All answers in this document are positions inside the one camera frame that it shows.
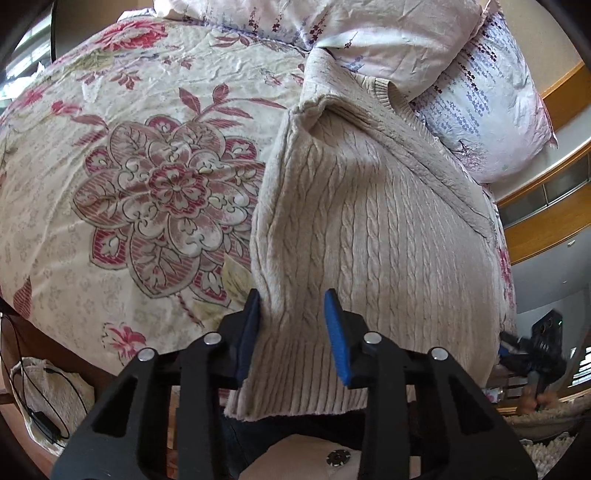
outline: metal screw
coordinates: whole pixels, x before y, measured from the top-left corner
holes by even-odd
[[[431,356],[435,360],[446,360],[449,356],[449,353],[447,353],[447,350],[445,350],[444,348],[438,346],[437,348],[431,350]]]
[[[217,332],[209,332],[205,337],[203,337],[203,342],[205,345],[217,345],[221,341],[222,335]]]
[[[148,360],[152,360],[156,352],[153,348],[144,348],[139,351],[138,359],[140,362],[147,362]]]
[[[363,336],[363,341],[370,345],[377,345],[382,341],[382,336],[378,332],[367,332]]]

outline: window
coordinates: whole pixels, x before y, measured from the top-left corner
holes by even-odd
[[[24,34],[0,83],[0,113],[35,79],[39,64],[51,63],[51,13],[46,13]]]
[[[576,387],[581,383],[591,380],[591,346],[585,349],[585,357],[579,363],[579,369],[573,375],[573,381],[570,387]]]

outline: person's hand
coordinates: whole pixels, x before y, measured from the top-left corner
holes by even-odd
[[[535,396],[535,387],[526,385],[523,387],[519,404],[517,405],[517,415],[528,415],[535,412],[538,405],[544,408],[554,408],[558,406],[558,394],[556,392],[546,391]]]

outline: wooden frame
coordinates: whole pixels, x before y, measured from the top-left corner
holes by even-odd
[[[505,230],[511,264],[527,260],[591,225],[591,183]]]
[[[591,104],[591,72],[581,61],[542,97],[552,126],[555,130],[562,128]]]
[[[565,169],[569,168],[573,163],[578,162],[582,157],[584,157],[587,153],[591,153],[591,141],[579,148],[575,153],[573,153],[567,160],[562,162],[560,165],[555,167],[554,169],[550,170],[549,172],[542,175],[540,178],[535,179],[531,183],[528,183],[525,187],[517,190],[516,192],[512,193],[511,195],[499,200],[497,205],[499,208],[508,205],[509,203],[514,202],[515,200],[523,197],[523,195],[528,194],[534,188],[546,183],[553,177],[560,175]]]

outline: blue gripper pad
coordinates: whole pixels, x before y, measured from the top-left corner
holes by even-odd
[[[240,344],[238,345],[236,378],[242,382],[248,377],[251,368],[252,353],[255,349],[256,337],[260,323],[260,295],[256,289],[248,294],[246,305],[242,311],[246,315],[246,323],[242,331]]]
[[[324,294],[324,318],[326,319],[326,327],[329,331],[336,372],[345,384],[345,387],[348,387],[351,385],[351,378],[353,376],[351,371],[351,357],[342,325],[344,321],[343,309],[333,289],[327,290]]]

